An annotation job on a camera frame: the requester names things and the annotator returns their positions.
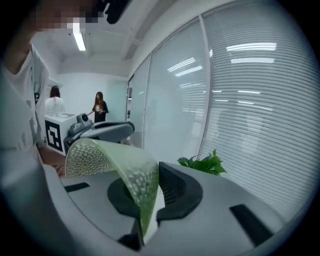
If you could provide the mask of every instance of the glass wall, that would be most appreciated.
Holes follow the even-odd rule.
[[[132,88],[130,103],[130,122],[134,124],[134,133],[131,135],[131,142],[137,148],[143,148],[143,131],[145,118],[145,104],[147,94],[147,83],[150,67],[149,55],[134,73],[130,81]]]
[[[148,76],[143,146],[155,159],[217,149],[223,176],[286,221],[303,208],[319,181],[319,65],[278,4],[201,15],[152,52]]]
[[[197,19],[152,52],[144,149],[170,163],[197,155],[205,97],[206,57]]]

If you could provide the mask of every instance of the white box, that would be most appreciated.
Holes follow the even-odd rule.
[[[69,135],[70,126],[77,123],[77,116],[71,113],[58,112],[46,114],[44,120],[47,146],[65,156],[64,139]]]

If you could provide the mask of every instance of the green plant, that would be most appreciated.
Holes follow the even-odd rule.
[[[197,155],[191,157],[190,159],[186,157],[180,157],[178,159],[178,162],[182,166],[189,167],[208,174],[221,176],[221,173],[226,173],[226,170],[221,166],[221,163],[223,161],[217,156],[216,149],[213,150],[212,155],[211,153],[209,153],[209,156],[205,157],[202,160],[194,160],[195,157],[197,157]]]

